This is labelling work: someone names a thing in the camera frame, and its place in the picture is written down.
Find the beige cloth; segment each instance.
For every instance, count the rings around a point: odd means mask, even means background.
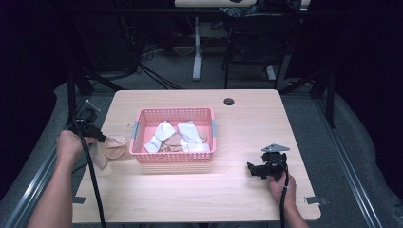
[[[97,142],[92,145],[89,154],[92,162],[101,170],[106,167],[110,159],[119,159],[126,150],[126,139],[123,136],[107,136],[104,142]]]
[[[205,143],[207,141],[207,134],[198,130],[199,138],[201,142]],[[182,135],[180,133],[175,133],[168,139],[164,140],[161,144],[160,150],[158,152],[183,152],[180,140]]]

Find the table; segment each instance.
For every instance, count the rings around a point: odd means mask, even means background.
[[[224,104],[231,98],[233,105]],[[125,90],[118,91],[102,128],[105,135],[122,135],[127,148],[133,124],[142,108],[211,107],[217,149],[213,160],[141,166],[127,151],[109,161],[96,176],[106,222],[218,222],[279,220],[278,206],[266,180],[251,177],[247,162],[262,164],[260,151],[277,143],[287,152],[290,173],[297,180],[297,206],[305,219],[320,217],[317,205],[305,197],[314,191],[298,151],[283,104],[275,90]],[[99,222],[88,169],[73,204],[73,222]]]
[[[311,0],[302,0],[301,7],[308,8]],[[242,0],[239,3],[230,0],[175,0],[175,7],[178,8],[220,8],[220,7],[239,7],[247,8],[256,3],[256,0]],[[193,80],[201,79],[202,51],[199,32],[199,17],[195,17],[195,64],[193,65]]]

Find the plastic basket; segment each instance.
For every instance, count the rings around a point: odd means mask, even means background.
[[[149,153],[143,145],[154,136],[157,126],[168,121],[177,130],[177,125],[193,121],[198,130],[205,132],[210,151],[207,152],[158,152]],[[214,113],[208,107],[147,108],[142,109],[133,127],[129,153],[139,163],[161,162],[211,162],[216,150],[216,127]]]

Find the floor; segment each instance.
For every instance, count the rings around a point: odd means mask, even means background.
[[[202,46],[201,79],[197,82],[192,80],[194,53],[189,49],[181,48],[172,52],[155,49],[147,54],[143,63],[180,87],[221,89],[223,88],[222,48],[218,47],[219,43],[219,41],[210,40]],[[111,80],[118,74],[102,73]],[[231,75],[235,78],[266,77],[259,67],[233,67]],[[143,70],[112,82],[126,89],[164,89]],[[91,81],[91,83],[95,92],[89,99],[102,110],[95,124],[102,127],[114,91],[99,82]],[[229,84],[229,89],[270,89],[272,87],[272,82],[230,82]],[[323,120],[323,100],[312,100],[308,95],[310,87],[311,85],[304,85],[291,94],[281,96],[314,191],[318,197],[329,201],[329,204],[320,206],[322,217],[316,221],[309,221],[309,225],[311,227],[403,227],[403,207],[400,200],[386,186],[382,174],[375,165],[374,147],[365,128],[339,96],[336,96],[335,102],[336,128],[329,128]],[[46,178],[46,175],[51,173],[51,168],[44,167],[51,167],[55,138],[65,127],[67,120],[67,85],[59,86],[55,89],[55,93],[58,101],[47,128],[20,176],[0,202],[0,226],[2,227],[18,227],[26,224],[35,202],[35,197],[31,198],[33,194],[29,191],[29,185],[38,182],[37,179]],[[82,157],[77,161],[76,167],[84,163],[86,161]],[[83,168],[78,169],[72,175],[73,193],[79,186],[83,172]],[[99,226],[100,224],[74,224],[74,227]],[[108,227],[138,226],[139,224],[108,224]],[[264,226],[278,227],[279,223],[269,222]],[[238,227],[259,227],[259,224],[249,223]]]

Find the gray carpet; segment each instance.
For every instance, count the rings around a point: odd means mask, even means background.
[[[193,53],[179,55],[165,51],[155,51],[152,59],[144,64],[173,83],[187,89],[223,88],[223,72],[221,71],[221,50],[204,47],[201,66],[201,80],[192,80]],[[234,67],[232,75],[236,78],[265,77],[261,68]],[[164,89],[143,72],[130,77],[113,81],[127,89]],[[102,126],[107,110],[113,98],[113,92],[104,85],[92,82],[95,88],[91,102],[102,109],[98,126]],[[271,88],[272,83],[230,82],[229,88]],[[368,227],[350,183],[337,159],[337,150],[332,137],[328,133],[326,123],[321,120],[322,111],[317,107],[317,101],[309,98],[305,85],[290,95],[283,95],[288,118],[297,139],[297,144],[304,159],[314,191],[319,197],[326,197],[330,202],[320,207],[321,218],[310,221],[311,227]],[[0,202],[0,226],[4,227],[11,213],[20,202],[29,187],[34,175],[49,153],[53,153],[55,139],[65,127],[67,120],[67,85],[55,89],[58,101],[47,128],[31,153],[24,169],[6,196]],[[366,190],[377,217],[383,227],[403,227],[403,210],[400,201],[386,186],[383,177],[375,165],[374,147],[365,128],[354,115],[350,107],[338,96],[335,103],[336,134],[340,138],[350,161]],[[85,163],[82,156],[76,166]],[[84,169],[79,170],[73,177],[73,192],[79,186]],[[125,224],[125,227],[137,227],[138,224]],[[279,227],[279,222],[271,222],[268,227]],[[99,224],[75,224],[74,227],[100,227]],[[124,227],[122,224],[109,224],[108,227]]]

